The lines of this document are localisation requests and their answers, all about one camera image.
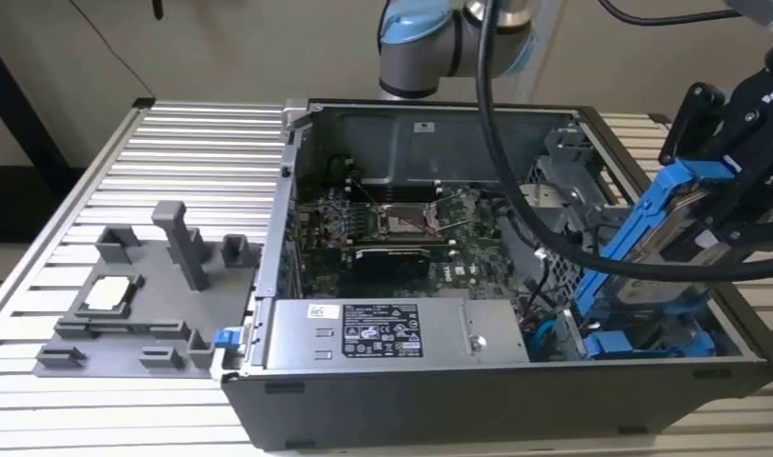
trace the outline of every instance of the barcode label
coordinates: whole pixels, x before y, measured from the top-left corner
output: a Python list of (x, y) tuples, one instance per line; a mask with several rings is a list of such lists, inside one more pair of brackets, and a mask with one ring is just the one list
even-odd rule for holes
[(339, 310), (338, 305), (310, 304), (307, 306), (307, 319), (338, 319)]

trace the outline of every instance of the white sticker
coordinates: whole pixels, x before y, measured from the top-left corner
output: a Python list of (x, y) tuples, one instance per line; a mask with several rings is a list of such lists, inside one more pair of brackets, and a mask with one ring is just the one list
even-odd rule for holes
[(415, 122), (414, 123), (414, 132), (415, 133), (434, 133), (435, 132), (435, 123), (434, 122)]
[(313, 303), (307, 306), (307, 319), (338, 319), (339, 311), (339, 305), (318, 305)]

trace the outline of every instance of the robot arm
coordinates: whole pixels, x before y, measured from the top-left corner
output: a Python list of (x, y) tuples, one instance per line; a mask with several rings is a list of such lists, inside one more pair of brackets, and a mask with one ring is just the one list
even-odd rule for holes
[[(498, 19), (493, 75), (519, 71), (534, 47), (527, 0), (506, 0)], [(394, 98), (425, 98), (442, 77), (474, 76), (485, 0), (453, 10), (449, 0), (397, 0), (381, 27), (381, 87)]]

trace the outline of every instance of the metal frame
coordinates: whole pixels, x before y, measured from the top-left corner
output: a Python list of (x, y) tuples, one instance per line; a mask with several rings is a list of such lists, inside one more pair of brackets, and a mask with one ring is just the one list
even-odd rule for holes
[[(353, 100), (313, 100), (310, 106), (314, 109), (339, 106), (475, 110), (470, 104)], [(594, 109), (507, 105), (498, 109), (566, 112), (577, 116), (602, 151), (613, 180), (621, 183), (626, 198), (637, 200), (649, 186), (649, 177), (637, 168)], [(289, 174), (281, 179), (281, 198), (290, 199), (294, 189), (291, 176)], [(283, 223), (286, 215), (275, 209), (277, 214)], [(277, 235), (274, 240), (275, 235), (269, 234), (274, 244), (266, 250), (270, 248), (279, 252), (281, 236)], [(267, 255), (262, 267), (279, 273), (279, 259)], [(266, 287), (266, 293), (277, 293), (275, 287)], [(422, 443), (422, 440), (485, 441), (649, 434), (659, 432), (707, 401), (745, 396), (773, 381), (773, 334), (759, 318), (750, 320), (746, 316), (757, 314), (745, 301), (721, 298), (717, 307), (722, 312), (717, 313), (717, 318), (727, 316), (731, 322), (723, 329), (735, 329), (735, 344), (743, 349), (750, 346), (757, 354), (749, 351), (733, 357), (531, 363), (523, 368), (513, 365), (438, 367), (431, 361), (431, 365), (422, 369), (411, 364), (270, 369), (265, 358), (273, 338), (275, 307), (277, 303), (269, 300), (266, 312), (258, 313), (254, 319), (257, 330), (249, 335), (251, 350), (246, 353), (246, 361), (239, 368), (227, 368), (222, 377), (223, 391), (253, 443), (269, 450), (389, 446)], [(561, 383), (566, 383), (563, 388), (570, 390), (559, 397), (569, 405), (569, 414), (551, 403), (554, 386)], [(445, 392), (445, 402), (438, 401), (422, 410), (413, 408), (414, 404), (423, 404), (426, 398), (441, 392)], [(483, 393), (463, 395), (458, 392)], [(531, 397), (529, 392), (545, 394)], [(366, 409), (385, 411), (398, 408), (401, 418), (393, 413), (374, 414), (357, 409), (339, 414), (338, 405), (345, 404), (362, 404)], [(509, 416), (515, 408), (535, 410), (537, 414), (521, 413), (513, 420), (510, 417), (495, 420), (495, 417)], [(331, 416), (333, 426), (321, 426), (321, 418)], [(458, 417), (482, 420), (463, 427), (454, 419)], [(545, 427), (543, 424), (559, 424), (559, 427)], [(417, 432), (418, 427), (423, 428), (423, 433)], [(390, 434), (371, 432), (379, 428), (389, 429)]]

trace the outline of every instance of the gray plastic block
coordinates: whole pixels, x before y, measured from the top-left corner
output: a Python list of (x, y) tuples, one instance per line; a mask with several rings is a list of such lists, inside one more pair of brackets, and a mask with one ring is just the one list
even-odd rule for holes
[(71, 322), (58, 322), (54, 326), (56, 334), (66, 340), (80, 339), (87, 340), (94, 338), (91, 331), (86, 324), (71, 323)]
[(183, 321), (157, 323), (149, 328), (149, 334), (158, 340), (189, 340), (191, 332)]
[(128, 264), (130, 258), (124, 248), (138, 247), (141, 244), (130, 226), (112, 225), (102, 231), (95, 241), (95, 248), (108, 264)]
[[(199, 228), (189, 228), (189, 239), (193, 243), (195, 251), (198, 252), (201, 263), (209, 262), (209, 259), (211, 258), (211, 248), (209, 248), (209, 245), (203, 242), (203, 237), (201, 235)], [(173, 258), (173, 263), (175, 265), (179, 265), (181, 260), (177, 258), (177, 254), (174, 253), (173, 247), (167, 248), (167, 252), (170, 253), (170, 257)]]
[(67, 348), (43, 347), (36, 354), (36, 360), (48, 368), (79, 368), (84, 354), (75, 346)]
[[(48, 349), (74, 346), (86, 359), (76, 369), (35, 364), (38, 376), (210, 378), (214, 355), (209, 340), (217, 330), (242, 326), (257, 271), (227, 268), (219, 245), (205, 246), (210, 254), (202, 268), (211, 287), (202, 291), (190, 290), (163, 241), (145, 241), (138, 247), (126, 248), (128, 264), (99, 260), (46, 345)], [(259, 246), (250, 244), (250, 250), (258, 252)], [(95, 278), (139, 275), (145, 284), (135, 290), (127, 315), (76, 315)], [(175, 349), (178, 369), (145, 367), (143, 348), (158, 346)]]
[(257, 267), (259, 251), (253, 249), (246, 235), (229, 234), (221, 243), (221, 255), (226, 268)]
[(186, 345), (186, 355), (201, 369), (209, 369), (211, 366), (211, 358), (214, 357), (214, 345), (206, 343), (201, 337), (199, 331), (193, 331), (193, 336)]
[(142, 348), (141, 362), (145, 368), (183, 368), (181, 354), (171, 346), (150, 346)]
[(193, 243), (190, 238), (183, 222), (185, 214), (183, 202), (162, 201), (155, 205), (151, 219), (153, 224), (167, 233), (173, 258), (178, 261), (190, 289), (203, 290), (209, 287), (209, 278), (201, 265), (202, 247)]

